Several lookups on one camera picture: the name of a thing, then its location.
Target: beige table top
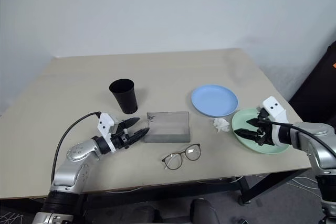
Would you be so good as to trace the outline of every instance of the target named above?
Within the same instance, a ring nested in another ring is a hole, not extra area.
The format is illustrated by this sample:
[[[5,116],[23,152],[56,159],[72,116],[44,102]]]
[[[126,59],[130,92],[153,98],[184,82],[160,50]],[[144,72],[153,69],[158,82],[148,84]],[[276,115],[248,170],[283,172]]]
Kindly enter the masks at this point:
[[[201,144],[202,155],[195,162],[185,160],[178,170],[164,170],[161,159],[188,144],[140,141],[128,150],[106,155],[91,172],[86,191],[310,167],[306,154],[292,147],[277,155],[247,149],[232,131],[217,133],[213,119],[192,106],[192,91],[212,83],[233,90],[239,98],[238,109],[255,107],[273,95],[287,109],[290,122],[300,121],[262,71],[239,49],[68,57],[53,59],[0,118],[0,198],[48,193],[58,141],[81,116],[102,111],[119,120],[130,117],[121,112],[108,89],[119,78],[135,82],[139,109],[132,116],[141,120],[133,130],[147,125],[147,112],[189,111],[191,142]],[[96,126],[97,118],[88,118],[69,133],[58,165],[68,148],[99,135]]]

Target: crumpled tissue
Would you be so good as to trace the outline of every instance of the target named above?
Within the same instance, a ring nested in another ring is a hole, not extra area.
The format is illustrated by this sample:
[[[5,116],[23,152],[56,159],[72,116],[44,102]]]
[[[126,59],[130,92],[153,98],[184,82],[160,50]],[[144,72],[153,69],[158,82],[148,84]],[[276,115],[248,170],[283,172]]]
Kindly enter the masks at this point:
[[[217,132],[219,131],[225,131],[228,132],[230,123],[226,121],[224,118],[215,118],[214,119],[214,126],[217,129]]]

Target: mint green plate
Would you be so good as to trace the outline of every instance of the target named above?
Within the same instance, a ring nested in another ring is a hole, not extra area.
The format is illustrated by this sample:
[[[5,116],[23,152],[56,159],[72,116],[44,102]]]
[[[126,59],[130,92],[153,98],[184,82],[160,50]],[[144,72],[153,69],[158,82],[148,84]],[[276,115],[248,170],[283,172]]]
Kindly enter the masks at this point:
[[[256,118],[257,116],[258,116],[258,111],[255,108],[244,109],[244,110],[238,111],[232,118],[232,129],[237,130],[239,128],[243,128],[243,129],[248,129],[250,131],[256,131],[257,128],[248,124],[246,121],[252,118]],[[277,147],[273,145],[264,144],[260,146],[252,140],[242,138],[238,136],[236,133],[234,134],[236,135],[236,137],[242,144],[244,144],[247,148],[253,151],[256,151],[256,152],[260,152],[264,154],[277,154],[280,152],[284,152],[288,148],[288,145],[285,145],[283,147]]]

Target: blue plate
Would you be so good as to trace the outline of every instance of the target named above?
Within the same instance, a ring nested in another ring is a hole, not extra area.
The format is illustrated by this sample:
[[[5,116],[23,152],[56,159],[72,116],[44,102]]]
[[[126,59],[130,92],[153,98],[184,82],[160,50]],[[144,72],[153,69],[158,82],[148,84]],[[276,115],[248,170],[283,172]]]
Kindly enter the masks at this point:
[[[201,113],[220,117],[238,108],[238,98],[230,89],[219,85],[204,85],[194,90],[191,102]]]

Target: white wall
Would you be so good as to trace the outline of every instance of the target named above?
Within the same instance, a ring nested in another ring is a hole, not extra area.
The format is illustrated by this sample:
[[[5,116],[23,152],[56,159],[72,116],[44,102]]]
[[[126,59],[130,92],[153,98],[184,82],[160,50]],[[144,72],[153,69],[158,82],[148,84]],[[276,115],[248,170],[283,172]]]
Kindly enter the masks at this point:
[[[0,0],[0,11],[0,111],[52,57],[231,47],[289,99],[336,39],[336,0]]]

